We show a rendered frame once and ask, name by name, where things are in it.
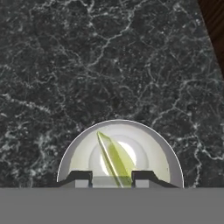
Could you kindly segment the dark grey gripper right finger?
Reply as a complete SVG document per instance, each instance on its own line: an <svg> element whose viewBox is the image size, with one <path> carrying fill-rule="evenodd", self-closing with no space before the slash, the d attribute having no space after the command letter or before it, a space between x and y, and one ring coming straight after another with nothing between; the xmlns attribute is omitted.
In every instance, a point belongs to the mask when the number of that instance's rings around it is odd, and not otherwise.
<svg viewBox="0 0 224 224"><path fill-rule="evenodd" d="M162 187L176 188L175 185L159 179L153 171L132 171L131 179L132 179L132 183L131 183L132 187L137 186L136 184L137 180L149 180L153 182L154 184L157 184Z"/></svg>

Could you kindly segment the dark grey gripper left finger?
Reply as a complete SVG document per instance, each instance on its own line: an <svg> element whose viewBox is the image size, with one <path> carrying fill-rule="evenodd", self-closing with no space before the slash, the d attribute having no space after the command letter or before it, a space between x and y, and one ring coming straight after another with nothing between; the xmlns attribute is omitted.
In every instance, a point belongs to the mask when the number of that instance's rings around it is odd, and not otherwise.
<svg viewBox="0 0 224 224"><path fill-rule="evenodd" d="M57 187L91 188L92 180L91 171L71 171L64 180L57 183Z"/></svg>

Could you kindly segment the yellow-green lemon wedge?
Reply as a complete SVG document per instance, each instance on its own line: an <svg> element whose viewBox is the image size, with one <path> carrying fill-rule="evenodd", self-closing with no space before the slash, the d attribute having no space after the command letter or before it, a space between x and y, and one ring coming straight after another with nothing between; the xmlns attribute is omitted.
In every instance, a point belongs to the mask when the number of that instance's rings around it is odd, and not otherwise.
<svg viewBox="0 0 224 224"><path fill-rule="evenodd" d="M108 174L118 187L131 187L131 173L136 168L128 152L113 138L97 132L98 143Z"/></svg>

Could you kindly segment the clear glass of lemonade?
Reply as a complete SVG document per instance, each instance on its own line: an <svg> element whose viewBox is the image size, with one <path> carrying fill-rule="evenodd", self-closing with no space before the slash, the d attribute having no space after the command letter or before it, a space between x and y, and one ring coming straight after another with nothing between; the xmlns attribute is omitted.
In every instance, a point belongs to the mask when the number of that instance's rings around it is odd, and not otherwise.
<svg viewBox="0 0 224 224"><path fill-rule="evenodd" d="M65 179L71 171L91 171L95 187L116 185L102 158L99 132L118 142L139 171L153 171L165 182L179 188L184 186L183 172L172 147L154 129L129 120L108 120L81 132L60 161L58 181Z"/></svg>

